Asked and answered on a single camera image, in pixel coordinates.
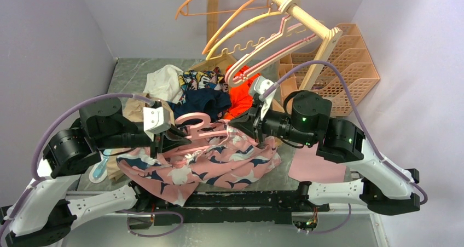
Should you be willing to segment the pink patterned shorts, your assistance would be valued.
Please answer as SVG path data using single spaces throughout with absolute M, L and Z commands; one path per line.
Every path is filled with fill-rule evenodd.
M 258 144 L 227 120 L 211 123 L 201 132 L 222 130 L 224 135 L 194 140 L 155 158 L 149 148 L 137 148 L 118 156 L 117 165 L 150 194 L 183 206 L 200 183 L 244 189 L 281 164 L 273 137 Z

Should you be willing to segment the navy blue shorts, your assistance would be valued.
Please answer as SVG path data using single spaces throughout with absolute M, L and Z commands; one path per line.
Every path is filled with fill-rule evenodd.
M 219 90 L 210 88 L 187 90 L 184 97 L 183 102 L 176 104 L 168 102 L 176 119 L 188 113 L 204 113 L 210 116 L 212 122 L 216 122 L 231 108 L 230 95 Z

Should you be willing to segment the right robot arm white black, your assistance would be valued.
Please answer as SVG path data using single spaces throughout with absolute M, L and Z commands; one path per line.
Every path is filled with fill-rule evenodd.
M 255 97 L 251 108 L 230 121 L 230 126 L 262 143 L 268 136 L 315 147 L 315 155 L 357 171 L 361 178 L 340 183 L 309 182 L 295 197 L 296 206 L 308 211 L 325 204 L 357 204 L 370 211 L 394 216 L 420 210 L 414 192 L 419 172 L 393 165 L 376 154 L 365 131 L 346 119 L 330 116 L 331 101 L 307 90 L 291 93 L 290 113 L 264 111 Z

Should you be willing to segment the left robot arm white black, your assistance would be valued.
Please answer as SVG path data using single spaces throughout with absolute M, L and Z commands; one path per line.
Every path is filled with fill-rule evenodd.
M 146 104 L 141 123 L 122 114 L 123 98 Z M 59 246 L 75 228 L 122 212 L 143 215 L 152 200 L 138 185 L 126 185 L 89 198 L 68 200 L 69 188 L 101 161 L 106 149 L 148 147 L 152 157 L 187 145 L 159 101 L 137 94 L 103 94 L 62 114 L 44 133 L 33 155 L 32 180 L 15 204 L 1 208 L 1 236 L 7 246 Z

